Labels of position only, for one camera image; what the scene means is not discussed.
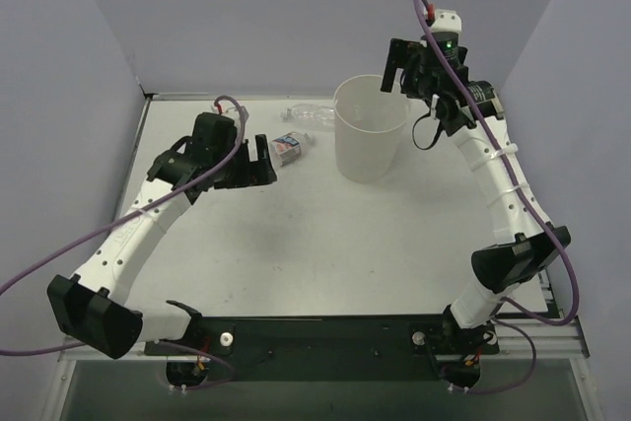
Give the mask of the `red white label bottle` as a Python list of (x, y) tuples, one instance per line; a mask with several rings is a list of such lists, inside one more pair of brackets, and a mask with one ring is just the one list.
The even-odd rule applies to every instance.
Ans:
[(313, 135), (292, 131), (269, 142), (269, 152), (275, 171), (306, 155), (316, 140)]

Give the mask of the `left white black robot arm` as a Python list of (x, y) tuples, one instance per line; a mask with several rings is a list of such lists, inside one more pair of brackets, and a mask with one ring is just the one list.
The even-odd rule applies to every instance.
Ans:
[(199, 347), (202, 329), (192, 322), (195, 310), (182, 307), (175, 316), (145, 316), (126, 302), (160, 240), (202, 193), (276, 181), (266, 136), (255, 136), (252, 159), (242, 130), (229, 116), (202, 112), (191, 134), (155, 159), (124, 223), (71, 277), (57, 275), (49, 283), (47, 297), (63, 333), (111, 359), (140, 341), (167, 339), (184, 354)]

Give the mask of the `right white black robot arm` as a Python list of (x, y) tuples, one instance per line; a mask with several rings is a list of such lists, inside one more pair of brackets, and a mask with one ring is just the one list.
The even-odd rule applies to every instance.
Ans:
[(445, 310), (454, 334), (470, 335), (545, 269), (571, 236), (566, 227), (553, 225), (536, 201), (500, 100), (490, 83), (469, 79), (467, 50), (457, 34), (437, 33), (434, 39), (452, 72), (426, 40), (394, 38), (381, 89), (389, 93), (398, 83), (404, 95), (427, 105), (439, 122), (437, 132), (450, 137), (464, 156), (491, 214), (495, 243), (472, 254), (473, 277)]

